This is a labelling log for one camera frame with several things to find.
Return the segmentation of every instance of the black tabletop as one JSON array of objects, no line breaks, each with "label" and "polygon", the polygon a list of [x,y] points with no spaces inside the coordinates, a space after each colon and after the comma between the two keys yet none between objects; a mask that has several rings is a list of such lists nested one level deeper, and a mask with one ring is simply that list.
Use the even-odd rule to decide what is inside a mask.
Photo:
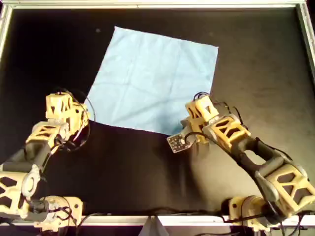
[{"label": "black tabletop", "polygon": [[[89,91],[114,26],[218,46],[213,97],[236,106],[254,136],[315,179],[315,96],[294,9],[14,10],[0,70],[1,161],[45,120],[45,96],[56,86]],[[85,213],[119,213],[217,209],[227,197],[257,193],[217,148],[175,155],[165,135],[91,126],[79,151],[50,159],[49,188],[41,184],[38,196],[77,196]]]}]

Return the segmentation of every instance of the black cable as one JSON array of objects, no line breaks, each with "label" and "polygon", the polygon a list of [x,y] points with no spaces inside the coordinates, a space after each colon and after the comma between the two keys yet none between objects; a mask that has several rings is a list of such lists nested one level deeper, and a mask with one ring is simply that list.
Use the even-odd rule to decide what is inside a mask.
[{"label": "black cable", "polygon": [[234,109],[236,110],[236,113],[237,113],[238,119],[239,119],[240,122],[241,122],[241,125],[244,125],[243,119],[242,119],[241,114],[240,114],[240,112],[238,111],[238,109],[237,109],[235,106],[233,106],[232,108],[234,108]]},{"label": "black cable", "polygon": [[266,144],[265,142],[263,142],[260,138],[258,138],[258,137],[256,137],[256,139],[258,140],[258,141],[261,141],[263,144],[265,144],[267,147],[269,147],[269,148],[271,148],[271,149],[273,149],[273,150],[276,150],[276,151],[279,151],[279,152],[281,152],[281,153],[283,153],[289,160],[291,160],[291,161],[293,161],[293,159],[289,156],[289,154],[287,154],[285,151],[282,151],[281,149],[278,149],[278,148],[275,148],[275,147],[273,147],[273,146],[270,146],[270,145],[268,145],[268,144]]},{"label": "black cable", "polygon": [[[61,87],[57,87],[57,89],[60,90],[60,91],[62,91],[62,92],[68,93],[68,94],[72,97],[72,100],[73,100],[74,102],[78,103],[79,106],[81,106],[81,108],[82,108],[83,111],[85,112],[86,116],[88,117],[88,112],[86,111],[86,109],[84,109],[84,107],[82,106],[82,104],[74,97],[74,95],[73,95],[70,91],[68,91],[68,90],[65,89],[65,88],[61,88]],[[80,91],[80,90],[78,90],[78,89],[75,89],[75,90],[78,91],[80,94],[82,94],[82,95],[85,97],[85,99],[87,99],[87,101],[89,102],[89,104],[90,104],[90,106],[91,106],[91,108],[92,108],[92,111],[93,111],[94,122],[95,122],[96,114],[95,114],[95,110],[94,110],[94,107],[93,107],[93,105],[92,105],[90,99],[89,99],[82,91]],[[63,145],[62,148],[65,149],[65,151],[67,151],[67,152],[76,151],[76,150],[80,149],[80,148],[87,142],[87,140],[88,140],[90,134],[91,134],[91,125],[90,125],[90,120],[88,119],[88,133],[87,133],[87,136],[86,136],[85,140],[82,141],[81,144],[80,144],[79,146],[76,146],[75,148],[69,148],[69,147],[66,147],[65,145]],[[72,146],[73,146],[73,144],[74,144],[74,143],[71,142],[71,141],[63,141],[63,140],[61,140],[61,142],[62,142],[62,143],[66,143],[66,144],[71,144]]]},{"label": "black cable", "polygon": [[312,213],[314,214],[315,211],[313,211],[313,210],[304,210],[304,211],[301,211],[301,212],[297,213],[297,215],[299,217],[299,221],[298,221],[296,227],[294,228],[293,232],[290,233],[288,236],[293,236],[297,230],[299,231],[299,233],[298,233],[298,236],[299,236],[300,233],[301,233],[300,226],[301,226],[303,217],[306,216],[306,215],[310,215]]},{"label": "black cable", "polygon": [[282,224],[282,221],[280,222],[280,229],[281,229],[282,236],[285,236],[284,225]]},{"label": "black cable", "polygon": [[94,215],[103,215],[102,213],[92,213],[92,214],[89,214],[87,216],[85,216],[82,221],[78,224],[77,228],[76,228],[76,231],[75,231],[75,236],[78,236],[79,233],[80,233],[80,229],[82,227],[82,224],[90,217],[90,216],[94,216]]},{"label": "black cable", "polygon": [[208,135],[206,135],[205,133],[193,131],[193,132],[189,132],[188,134],[185,135],[184,141],[185,141],[186,144],[188,144],[187,138],[188,138],[190,135],[201,135],[201,136],[205,137],[206,139],[209,139],[210,141],[212,141],[212,138],[210,138],[210,137],[209,137]]},{"label": "black cable", "polygon": [[223,234],[217,234],[217,233],[201,233],[201,234],[197,234],[195,236],[233,236],[233,235],[238,235],[241,232],[230,232],[230,233],[223,233]]},{"label": "black cable", "polygon": [[219,216],[219,217],[222,218],[224,223],[238,223],[238,222],[242,222],[245,220],[253,220],[253,219],[258,219],[258,218],[265,217],[265,216],[266,215],[262,213],[262,214],[247,216],[247,217],[240,217],[240,218],[237,218],[234,220],[225,220],[223,216]]},{"label": "black cable", "polygon": [[207,93],[207,92],[198,92],[194,95],[193,97],[193,101],[195,101],[196,99],[199,99],[200,98],[200,95],[205,95],[205,96],[209,96],[210,94]]}]

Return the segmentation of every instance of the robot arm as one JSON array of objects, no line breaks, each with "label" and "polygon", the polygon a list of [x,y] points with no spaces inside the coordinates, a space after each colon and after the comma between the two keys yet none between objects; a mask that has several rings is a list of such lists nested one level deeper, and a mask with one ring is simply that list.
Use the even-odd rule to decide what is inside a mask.
[{"label": "robot arm", "polygon": [[[220,116],[209,96],[188,103],[186,109],[189,117],[182,121],[184,129],[167,138],[173,152],[188,149],[194,142],[206,144],[210,140],[251,176],[262,194],[262,197],[232,198],[229,201],[232,219],[263,213],[265,217],[248,220],[244,225],[255,231],[267,230],[315,200],[315,188],[301,166],[259,138],[253,138],[235,115]],[[253,151],[266,162],[253,163],[246,150]]]},{"label": "robot arm", "polygon": [[75,215],[80,221],[82,202],[74,197],[49,196],[32,201],[48,160],[71,135],[88,125],[90,114],[85,105],[74,102],[69,93],[46,96],[46,118],[36,124],[18,150],[0,165],[0,217],[36,222],[35,227],[57,231],[68,225],[64,220]]}]

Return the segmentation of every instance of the blue cloth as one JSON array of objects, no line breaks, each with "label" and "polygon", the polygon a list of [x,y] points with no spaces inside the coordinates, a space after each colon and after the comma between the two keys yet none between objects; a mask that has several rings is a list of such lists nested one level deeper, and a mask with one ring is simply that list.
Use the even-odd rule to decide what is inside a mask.
[{"label": "blue cloth", "polygon": [[217,55],[211,45],[115,27],[88,94],[96,121],[180,132],[180,121],[188,116],[185,104],[211,88]]}]

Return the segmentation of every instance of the light blue fabric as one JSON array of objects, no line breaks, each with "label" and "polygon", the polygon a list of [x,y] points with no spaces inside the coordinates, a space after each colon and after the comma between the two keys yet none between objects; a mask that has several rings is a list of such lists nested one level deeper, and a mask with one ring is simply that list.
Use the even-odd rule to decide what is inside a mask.
[{"label": "light blue fabric", "polygon": [[96,121],[180,132],[180,121],[188,116],[185,104],[211,88],[217,55],[211,45],[115,27],[88,94]]}]

